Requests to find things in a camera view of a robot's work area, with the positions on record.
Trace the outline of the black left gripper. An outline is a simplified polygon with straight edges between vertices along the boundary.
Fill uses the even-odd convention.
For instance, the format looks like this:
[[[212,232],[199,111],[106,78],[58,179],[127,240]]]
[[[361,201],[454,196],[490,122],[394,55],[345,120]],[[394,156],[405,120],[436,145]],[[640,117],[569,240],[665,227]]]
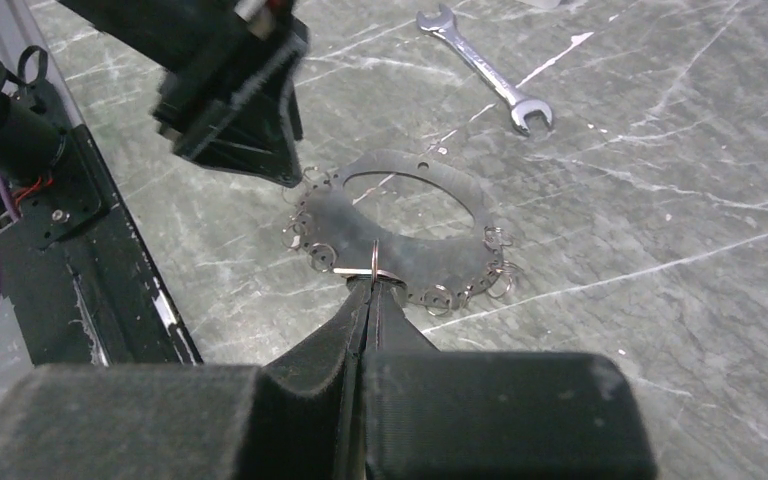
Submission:
[[[288,188],[301,182],[302,119],[294,81],[282,75],[291,61],[283,47],[294,37],[308,40],[294,2],[258,1],[248,17],[235,1],[64,5],[165,70],[153,115],[183,131],[173,142],[176,156]]]

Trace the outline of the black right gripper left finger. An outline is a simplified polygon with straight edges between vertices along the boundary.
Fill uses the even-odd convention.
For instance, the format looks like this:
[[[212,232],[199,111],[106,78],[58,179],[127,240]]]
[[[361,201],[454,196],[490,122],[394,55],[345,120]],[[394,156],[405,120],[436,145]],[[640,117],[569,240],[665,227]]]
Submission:
[[[52,364],[0,404],[0,479],[363,479],[366,279],[266,366]]]

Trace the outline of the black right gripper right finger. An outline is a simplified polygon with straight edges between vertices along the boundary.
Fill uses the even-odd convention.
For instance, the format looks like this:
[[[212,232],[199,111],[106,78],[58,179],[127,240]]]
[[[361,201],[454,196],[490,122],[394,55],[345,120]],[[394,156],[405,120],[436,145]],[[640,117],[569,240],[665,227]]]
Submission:
[[[371,479],[653,479],[629,381],[603,355],[442,351],[376,286],[364,351]]]

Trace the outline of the metal oval key organizer plate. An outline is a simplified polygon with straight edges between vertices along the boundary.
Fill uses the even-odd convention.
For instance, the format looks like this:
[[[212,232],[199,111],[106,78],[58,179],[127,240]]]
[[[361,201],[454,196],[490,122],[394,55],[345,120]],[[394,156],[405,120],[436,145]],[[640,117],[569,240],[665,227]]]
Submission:
[[[359,176],[393,174],[418,180],[451,196],[472,217],[463,236],[420,239],[392,232],[366,217],[346,191]],[[380,242],[379,265],[405,281],[405,300],[446,315],[485,294],[510,294],[519,271],[506,260],[512,241],[494,224],[478,180],[453,167],[393,150],[366,153],[309,182],[296,212],[281,232],[289,249],[305,252],[313,269],[369,268],[372,243]]]

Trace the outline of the silver key with black tag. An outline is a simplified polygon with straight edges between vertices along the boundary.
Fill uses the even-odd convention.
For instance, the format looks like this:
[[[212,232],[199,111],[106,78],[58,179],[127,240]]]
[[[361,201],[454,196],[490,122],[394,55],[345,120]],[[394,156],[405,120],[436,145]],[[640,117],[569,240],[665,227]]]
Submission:
[[[380,245],[380,242],[378,240],[374,240],[372,243],[371,260],[370,260],[369,268],[333,267],[331,271],[345,278],[366,276],[370,278],[372,283],[382,280],[382,281],[393,282],[399,285],[404,285],[405,281],[400,277],[398,277],[396,274],[380,268],[379,245]]]

